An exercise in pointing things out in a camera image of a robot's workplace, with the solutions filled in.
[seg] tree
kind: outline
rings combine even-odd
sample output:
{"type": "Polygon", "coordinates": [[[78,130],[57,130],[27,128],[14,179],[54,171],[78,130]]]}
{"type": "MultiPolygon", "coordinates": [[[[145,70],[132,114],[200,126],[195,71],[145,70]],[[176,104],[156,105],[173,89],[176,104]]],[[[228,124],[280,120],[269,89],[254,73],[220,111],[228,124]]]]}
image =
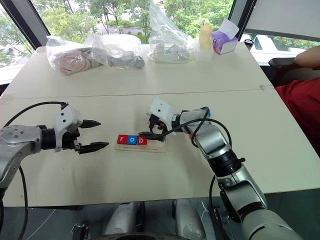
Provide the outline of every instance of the tree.
{"type": "Polygon", "coordinates": [[[68,14],[62,6],[56,7],[55,10],[44,10],[41,18],[51,35],[77,43],[83,43],[89,31],[94,29],[97,24],[90,13],[74,12],[68,14]]]}
{"type": "Polygon", "coordinates": [[[148,39],[140,31],[135,36],[140,39],[141,44],[147,44],[148,39]]]}
{"type": "MultiPolygon", "coordinates": [[[[30,57],[34,51],[3,8],[0,8],[0,46],[15,50],[21,57],[30,57]]],[[[12,52],[0,49],[1,67],[12,64],[14,59],[15,55],[12,52]]]]}
{"type": "Polygon", "coordinates": [[[12,64],[14,62],[14,57],[12,52],[5,53],[3,49],[0,49],[0,68],[12,64]]]}
{"type": "Polygon", "coordinates": [[[136,24],[133,21],[119,19],[118,25],[117,25],[115,20],[109,20],[109,26],[117,27],[119,32],[122,34],[123,33],[123,28],[136,27],[136,24]]]}
{"type": "Polygon", "coordinates": [[[308,41],[282,36],[269,36],[276,48],[280,51],[288,51],[289,48],[309,49],[320,45],[320,42],[308,41]]]}
{"type": "Polygon", "coordinates": [[[181,31],[195,38],[202,25],[218,30],[232,3],[233,0],[167,0],[165,12],[181,31]]]}
{"type": "Polygon", "coordinates": [[[51,35],[83,43],[89,31],[95,31],[97,21],[94,17],[86,10],[73,10],[69,1],[33,0],[32,2],[51,35]]]}
{"type": "Polygon", "coordinates": [[[131,19],[143,30],[146,43],[150,35],[149,5],[150,0],[132,0],[130,8],[131,19]]]}
{"type": "Polygon", "coordinates": [[[106,32],[109,34],[109,16],[115,19],[115,25],[122,33],[123,22],[121,15],[128,9],[130,0],[75,0],[80,5],[86,5],[90,13],[100,19],[106,32]]]}

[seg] window frame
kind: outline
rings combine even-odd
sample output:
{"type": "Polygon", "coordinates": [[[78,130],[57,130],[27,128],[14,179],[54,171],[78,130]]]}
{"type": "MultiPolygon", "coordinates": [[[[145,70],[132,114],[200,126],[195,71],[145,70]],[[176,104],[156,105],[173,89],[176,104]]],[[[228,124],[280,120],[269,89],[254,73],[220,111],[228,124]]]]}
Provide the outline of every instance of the window frame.
{"type": "Polygon", "coordinates": [[[46,45],[50,32],[30,0],[0,0],[0,4],[34,49],[46,45]]]}
{"type": "Polygon", "coordinates": [[[238,26],[239,32],[235,35],[238,41],[245,32],[249,18],[254,10],[257,0],[234,0],[229,20],[238,26]]]}
{"type": "Polygon", "coordinates": [[[270,36],[284,37],[284,38],[290,38],[290,39],[299,39],[299,40],[307,40],[307,41],[313,41],[313,42],[320,43],[320,37],[305,36],[305,35],[277,32],[277,31],[258,30],[258,29],[251,29],[251,28],[246,28],[245,32],[248,34],[270,35],[270,36]]]}

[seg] floor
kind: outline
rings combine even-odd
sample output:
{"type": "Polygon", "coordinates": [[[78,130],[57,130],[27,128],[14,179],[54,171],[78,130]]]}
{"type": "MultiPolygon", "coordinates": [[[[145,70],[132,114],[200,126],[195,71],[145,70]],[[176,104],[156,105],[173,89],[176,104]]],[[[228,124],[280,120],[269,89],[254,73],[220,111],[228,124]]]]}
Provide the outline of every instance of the floor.
{"type": "MultiPolygon", "coordinates": [[[[320,236],[320,189],[266,194],[268,207],[278,213],[305,240],[320,236]]],[[[193,198],[203,222],[208,240],[215,240],[214,230],[205,207],[208,198],[193,198]]],[[[24,240],[71,240],[71,229],[76,223],[90,223],[91,239],[98,237],[107,224],[117,204],[86,205],[79,210],[31,208],[24,240]]],[[[16,240],[23,222],[23,208],[5,208],[1,240],[16,240]]],[[[243,240],[241,226],[231,223],[235,240],[243,240]]],[[[145,231],[175,234],[172,218],[172,201],[145,202],[145,231]]]]}

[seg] clear plastic bag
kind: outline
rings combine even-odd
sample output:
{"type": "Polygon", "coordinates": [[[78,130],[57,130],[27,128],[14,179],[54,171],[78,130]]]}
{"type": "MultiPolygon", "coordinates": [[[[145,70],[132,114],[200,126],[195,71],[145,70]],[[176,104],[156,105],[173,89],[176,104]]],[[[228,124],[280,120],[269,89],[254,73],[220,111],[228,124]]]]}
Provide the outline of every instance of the clear plastic bag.
{"type": "Polygon", "coordinates": [[[186,63],[195,58],[196,42],[182,32],[153,3],[149,6],[150,33],[149,59],[156,63],[186,63]]]}
{"type": "Polygon", "coordinates": [[[91,58],[91,46],[64,40],[58,36],[47,38],[45,47],[50,66],[63,75],[68,76],[101,65],[91,58]]]}
{"type": "Polygon", "coordinates": [[[86,43],[92,44],[95,61],[120,69],[141,69],[145,65],[139,38],[129,34],[89,34],[86,43]]]}

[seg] blue letter block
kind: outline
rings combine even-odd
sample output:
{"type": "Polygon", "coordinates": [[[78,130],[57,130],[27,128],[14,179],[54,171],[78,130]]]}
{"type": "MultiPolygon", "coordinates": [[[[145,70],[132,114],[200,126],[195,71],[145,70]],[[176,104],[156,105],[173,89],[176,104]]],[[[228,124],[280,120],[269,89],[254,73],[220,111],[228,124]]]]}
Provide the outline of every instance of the blue letter block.
{"type": "Polygon", "coordinates": [[[129,135],[128,140],[126,141],[127,145],[137,145],[138,136],[129,135]]]}

